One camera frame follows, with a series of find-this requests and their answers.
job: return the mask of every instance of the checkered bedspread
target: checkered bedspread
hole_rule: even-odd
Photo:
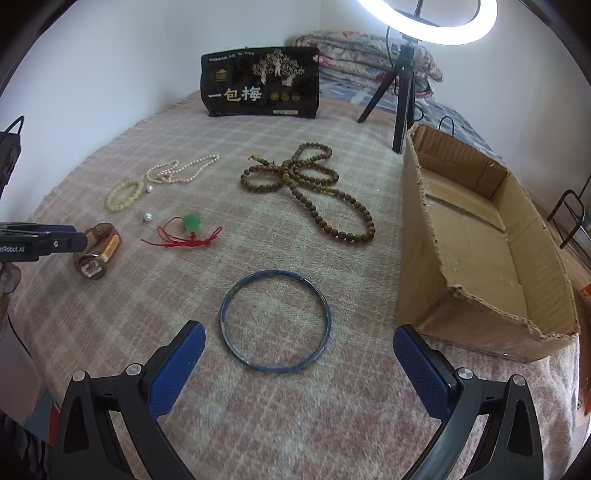
[[[401,259],[400,174],[391,150],[392,116],[364,124],[360,107],[322,99],[317,119],[208,118],[198,94],[130,128],[86,159],[48,195],[32,220],[84,230],[100,221],[123,243],[107,275],[84,280],[69,255],[22,266],[16,317],[57,401],[72,373],[93,377],[144,363],[187,320],[202,322],[207,344],[172,412],[160,425],[198,479],[398,479],[437,429],[392,351]],[[253,194],[239,182],[258,154],[281,163],[305,141],[333,148],[327,165],[337,187],[355,195],[375,219],[376,237],[345,244],[322,233],[287,189]],[[178,158],[221,156],[189,184],[157,186],[129,209],[108,213],[105,195],[124,177]],[[358,231],[358,214],[334,197],[311,193],[333,225]],[[162,249],[156,225],[197,211],[202,232],[223,231],[208,247]],[[154,221],[145,223],[145,212]],[[217,314],[242,277],[267,268],[311,279],[332,308],[333,332],[322,357],[294,375],[256,372],[230,356]],[[289,280],[261,280],[242,290],[229,312],[239,349],[267,362],[290,362],[322,335],[313,295]],[[530,384],[544,443],[547,478],[569,461],[578,388],[578,347],[524,365],[429,340],[459,367]],[[458,478],[482,431],[480,422],[454,471]],[[133,457],[130,440],[125,450]],[[137,458],[137,478],[147,478]]]

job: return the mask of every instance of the white wall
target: white wall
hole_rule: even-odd
[[[94,150],[197,90],[203,53],[283,45],[319,18],[317,0],[78,0],[0,98],[0,127],[25,115],[0,220],[25,220]]]
[[[414,0],[393,4],[412,10]],[[475,0],[425,2],[441,25],[468,20]],[[591,170],[591,87],[554,33],[518,0],[498,0],[498,19],[465,46],[424,44],[443,71],[437,100],[460,112],[546,208]],[[384,35],[357,0],[322,0],[320,28]]]

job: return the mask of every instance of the bracelet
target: bracelet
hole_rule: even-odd
[[[296,280],[301,281],[306,287],[312,290],[322,301],[322,306],[324,308],[324,337],[320,342],[318,348],[306,359],[302,360],[297,365],[287,366],[287,367],[271,367],[268,365],[257,365],[252,363],[250,360],[246,359],[237,349],[232,345],[230,339],[228,338],[228,334],[226,333],[226,313],[228,312],[228,306],[230,305],[230,301],[232,297],[236,294],[238,290],[240,290],[244,285],[249,284],[251,281],[256,280],[260,277],[265,277],[268,275],[279,275],[283,277],[291,277],[295,278]],[[243,278],[241,281],[236,283],[230,291],[226,294],[222,302],[222,307],[220,308],[219,313],[219,323],[220,323],[220,330],[222,331],[222,337],[226,346],[229,348],[230,352],[233,356],[235,356],[238,360],[240,360],[243,364],[248,365],[255,370],[259,370],[262,372],[273,372],[273,373],[295,373],[299,372],[306,368],[310,363],[315,360],[318,360],[324,348],[326,347],[329,338],[330,338],[330,330],[332,327],[332,320],[330,318],[330,306],[324,298],[322,292],[307,278],[302,277],[301,275],[297,274],[296,272],[289,272],[286,270],[263,270],[260,272],[253,273],[248,275],[247,277]]]
[[[114,203],[113,199],[117,192],[121,189],[126,189],[131,187],[132,185],[136,185],[135,191],[123,202],[121,203]],[[144,193],[144,181],[141,179],[132,179],[132,180],[124,180],[113,187],[113,189],[107,195],[105,200],[105,208],[113,213],[121,212],[126,209],[129,205],[131,205],[134,201],[142,196]]]

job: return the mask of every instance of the open cardboard box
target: open cardboard box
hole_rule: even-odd
[[[566,270],[517,178],[427,125],[408,135],[397,323],[519,361],[575,340]]]

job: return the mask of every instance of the green bead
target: green bead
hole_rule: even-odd
[[[199,225],[201,225],[201,217],[197,212],[188,213],[183,217],[185,230],[187,233],[199,232]]]

